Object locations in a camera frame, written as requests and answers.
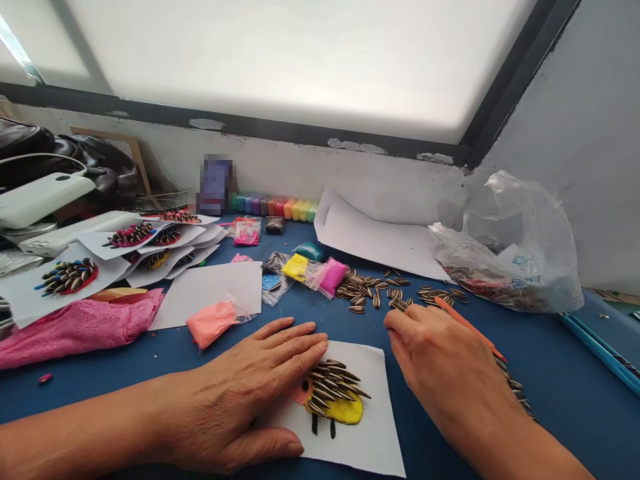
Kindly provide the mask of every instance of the window frame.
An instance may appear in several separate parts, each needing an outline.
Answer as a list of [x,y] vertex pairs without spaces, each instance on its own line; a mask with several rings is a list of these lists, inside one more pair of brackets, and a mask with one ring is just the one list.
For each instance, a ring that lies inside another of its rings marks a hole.
[[[189,129],[198,125],[220,133],[335,148],[335,140],[348,150],[384,152],[392,157],[445,163],[473,171],[489,152],[544,58],[553,50],[581,0],[538,0],[507,58],[484,96],[459,144],[406,139],[285,121],[216,113],[158,103],[123,99],[113,95],[66,89],[40,83],[34,87],[0,82],[0,94],[10,102],[70,110]],[[73,35],[81,35],[74,28]],[[84,56],[90,55],[87,49]],[[95,59],[90,63],[97,65]]]

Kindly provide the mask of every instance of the hand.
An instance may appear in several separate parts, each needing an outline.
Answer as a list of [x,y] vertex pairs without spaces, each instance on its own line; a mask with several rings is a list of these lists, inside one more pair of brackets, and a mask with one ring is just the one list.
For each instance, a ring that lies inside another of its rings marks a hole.
[[390,311],[385,327],[409,388],[452,443],[510,413],[533,423],[486,344],[448,313],[410,305]]
[[327,334],[310,335],[314,322],[284,328],[276,320],[208,364],[161,377],[157,400],[167,439],[161,459],[188,470],[229,474],[248,465],[304,452],[294,432],[253,429],[260,415],[327,350]]

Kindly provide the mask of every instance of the finger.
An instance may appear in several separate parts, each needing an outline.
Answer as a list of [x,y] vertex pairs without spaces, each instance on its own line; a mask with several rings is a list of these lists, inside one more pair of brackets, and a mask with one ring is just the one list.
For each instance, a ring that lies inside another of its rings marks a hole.
[[272,336],[277,331],[280,331],[283,328],[287,328],[292,323],[293,323],[293,317],[285,317],[278,320],[274,320],[266,324],[256,333],[254,333],[252,336],[250,336],[250,338],[254,340],[264,340]]
[[389,340],[391,341],[391,350],[395,359],[398,360],[398,365],[403,373],[408,372],[413,362],[411,361],[411,354],[402,337],[395,330],[389,330]]
[[276,348],[269,350],[269,358],[273,361],[274,366],[280,365],[292,358],[292,356],[304,353],[312,346],[328,338],[326,333],[294,337],[282,345],[278,345]]
[[278,345],[288,342],[296,337],[302,335],[308,335],[315,330],[315,322],[306,322],[302,325],[296,325],[285,330],[280,330],[278,333],[270,336],[263,341],[263,348],[270,349],[276,348]]
[[273,388],[273,393],[277,395],[280,390],[288,387],[304,372],[310,370],[322,358],[328,346],[327,341],[316,343],[310,349],[292,356],[282,365],[271,370],[272,382],[270,385]]
[[294,432],[282,427],[248,430],[222,452],[228,472],[279,458],[298,458],[305,449]]
[[415,303],[410,305],[405,310],[405,315],[412,320],[424,323],[426,325],[433,320],[451,320],[451,316],[439,307],[432,305],[424,308],[422,305],[416,305]]
[[391,310],[385,317],[385,328],[393,329],[400,334],[405,343],[420,333],[421,325],[406,316],[400,310]]

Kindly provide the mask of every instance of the white power bank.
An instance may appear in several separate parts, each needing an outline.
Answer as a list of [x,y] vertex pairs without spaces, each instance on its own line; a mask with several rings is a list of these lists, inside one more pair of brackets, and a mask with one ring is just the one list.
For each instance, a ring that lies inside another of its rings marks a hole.
[[40,257],[55,258],[70,243],[78,240],[78,235],[91,231],[115,231],[130,225],[138,217],[137,213],[110,211],[97,217],[83,220],[58,230],[20,242],[18,247],[26,253]]
[[0,195],[0,227],[22,229],[95,188],[85,177],[52,173]]

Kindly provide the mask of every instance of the charging cable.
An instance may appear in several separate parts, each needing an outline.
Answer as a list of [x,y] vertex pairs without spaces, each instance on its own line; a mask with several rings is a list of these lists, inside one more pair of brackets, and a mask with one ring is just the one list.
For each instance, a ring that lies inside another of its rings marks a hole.
[[16,157],[9,157],[9,158],[2,159],[0,160],[0,165],[2,165],[3,163],[8,163],[13,160],[20,160],[28,157],[58,157],[58,158],[66,158],[67,160],[71,160],[72,162],[80,165],[80,167],[82,168],[82,170],[72,173],[71,174],[72,177],[84,177],[85,173],[87,172],[87,166],[84,163],[82,163],[80,160],[76,160],[75,158],[71,158],[66,155],[60,155],[58,153],[44,153],[44,152],[26,153],[24,155],[18,155]]

